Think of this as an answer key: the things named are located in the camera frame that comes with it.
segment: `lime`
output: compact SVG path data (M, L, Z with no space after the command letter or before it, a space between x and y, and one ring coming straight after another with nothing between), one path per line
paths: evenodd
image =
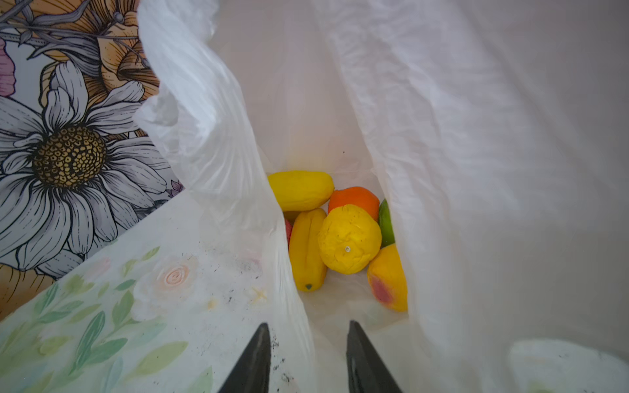
M395 243L395 236L393 235L393 225L391 224L391 212L389 211L389 204L387 200L383 200L380 205L379 212L380 232L382 233L382 246L387 247Z

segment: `lemon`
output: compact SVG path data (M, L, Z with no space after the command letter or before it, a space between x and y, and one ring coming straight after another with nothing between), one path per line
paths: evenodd
M334 192L332 176L323 172L290 170L269 175L269 184L282 211L313 210Z
M406 276L395 243L384 247L371 261L367 278L371 292L384 307L399 312L408 310Z
M344 205L323 220L318 237L323 263L342 274L360 272L382 243L380 227L364 209Z

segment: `toy fruit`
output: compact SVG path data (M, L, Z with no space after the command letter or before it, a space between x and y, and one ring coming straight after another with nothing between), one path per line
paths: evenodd
M295 222L295 220L297 219L297 216L299 216L299 214L301 213L301 211L285 211L284 212L284 218L288 220L289 223L291 223L291 225Z
M316 209L334 192L332 177L323 172L278 172L269 175L269 184L282 211Z
M365 209L369 215L378 221L378 206L380 200L370 190L363 187L350 187L344 190L336 190L330 197L328 204L328 214L340 206L347 204L356 205Z
M323 209L305 211L297 216L292 227L288 255L291 258L292 276L300 291L319 289L328 271L321 261L317 244L317 235L324 219Z
M384 247L367 269L371 292L384 306L395 311L407 311L406 277L395 244Z
M286 242L288 244L291 244L292 225L288 222L286 218L284 218L284 225L286 225Z
M389 211L389 203L386 199L383 200L380 205L378 223L380 224L380 231L382 232L382 246L387 247L395 243L393 225L391 224L391 212Z
M369 213L350 204L328 214L318 241L323 263L339 273L354 274L378 254L382 235Z

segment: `plastic bag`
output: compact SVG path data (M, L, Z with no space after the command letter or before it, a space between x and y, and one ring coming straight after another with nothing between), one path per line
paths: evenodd
M346 390L349 319L407 392L629 385L629 79L613 78L627 75L613 39L626 28L603 13L583 23L584 2L492 1L231 0L211 41L216 1L140 6L161 85L136 120L205 207L204 235L260 259L303 392ZM566 72L558 48L588 57L565 42L615 74ZM572 93L588 89L608 106ZM360 274L331 272L300 297L265 176L292 169L387 197L408 317Z

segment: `orange fruit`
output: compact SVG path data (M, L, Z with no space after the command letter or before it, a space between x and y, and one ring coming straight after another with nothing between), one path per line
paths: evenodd
M328 204L328 214L336 208L349 204L364 209L376 223L378 222L380 200L373 192L364 187L350 187L332 192Z

